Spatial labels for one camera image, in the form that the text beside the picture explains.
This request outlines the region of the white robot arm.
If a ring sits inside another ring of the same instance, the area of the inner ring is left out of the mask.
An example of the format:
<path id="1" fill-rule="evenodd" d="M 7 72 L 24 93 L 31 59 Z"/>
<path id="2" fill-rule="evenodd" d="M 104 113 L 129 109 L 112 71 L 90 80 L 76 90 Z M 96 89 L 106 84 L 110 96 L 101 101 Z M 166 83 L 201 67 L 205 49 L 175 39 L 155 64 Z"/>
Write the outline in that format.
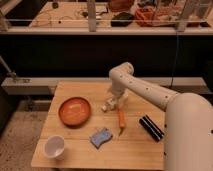
<path id="1" fill-rule="evenodd" d="M 133 76 L 131 63 L 109 71 L 111 93 L 133 91 L 165 112 L 164 171 L 213 171 L 213 106 L 195 93 L 178 93 Z"/>

